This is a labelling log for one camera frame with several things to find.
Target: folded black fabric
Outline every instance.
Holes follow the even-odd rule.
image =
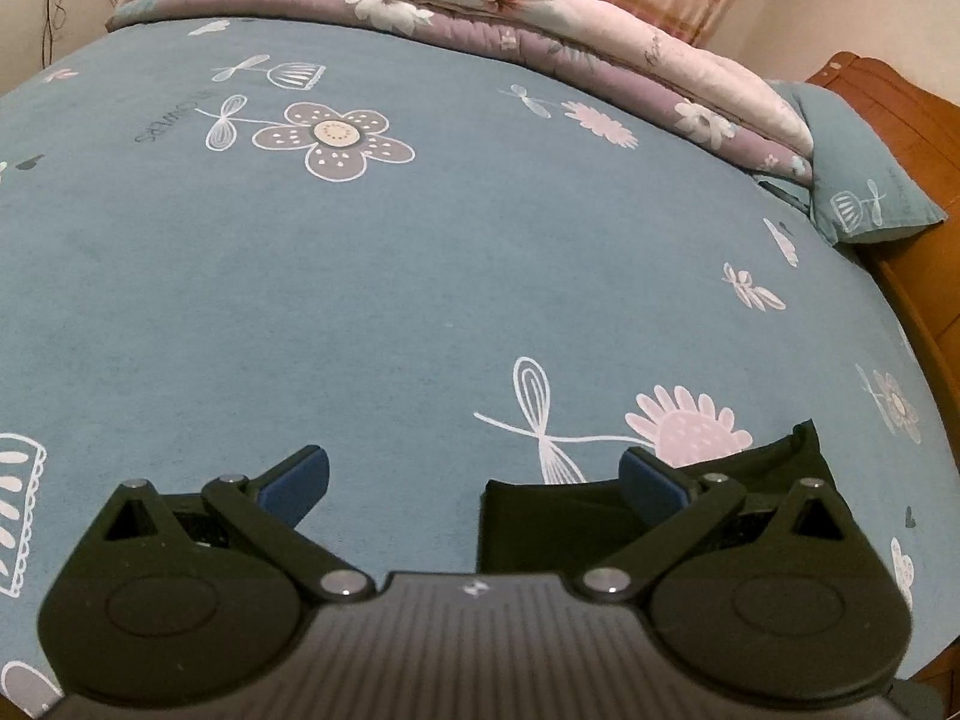
[[[771,445],[687,466],[691,478],[724,473],[748,493],[781,495],[795,480],[835,487],[812,421]],[[508,485],[491,481],[482,498],[480,573],[579,576],[650,530],[624,501],[616,479],[585,485]]]

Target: yellow flower center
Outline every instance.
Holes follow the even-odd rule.
[[[327,146],[345,148],[360,140],[360,130],[347,122],[320,122],[313,128],[317,140]]]

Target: wooden headboard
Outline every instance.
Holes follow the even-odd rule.
[[[858,253],[904,324],[960,467],[960,107],[878,59],[849,52],[834,55],[808,83],[846,100],[950,215],[918,236]]]

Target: silver screw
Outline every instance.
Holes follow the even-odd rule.
[[[330,571],[320,579],[320,587],[330,595],[357,595],[367,589],[367,584],[367,577],[350,568]]]
[[[594,592],[623,592],[630,586],[630,574],[619,568],[592,568],[584,574],[584,584]]]

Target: blue bed sheet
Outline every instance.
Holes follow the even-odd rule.
[[[910,598],[901,675],[960,634],[928,384],[802,213],[516,66],[204,24],[125,28],[0,100],[0,664],[53,677],[38,606],[128,477],[191,491],[315,442],[303,533],[378,577],[467,571],[488,479],[608,479],[631,442],[683,466],[810,418]]]

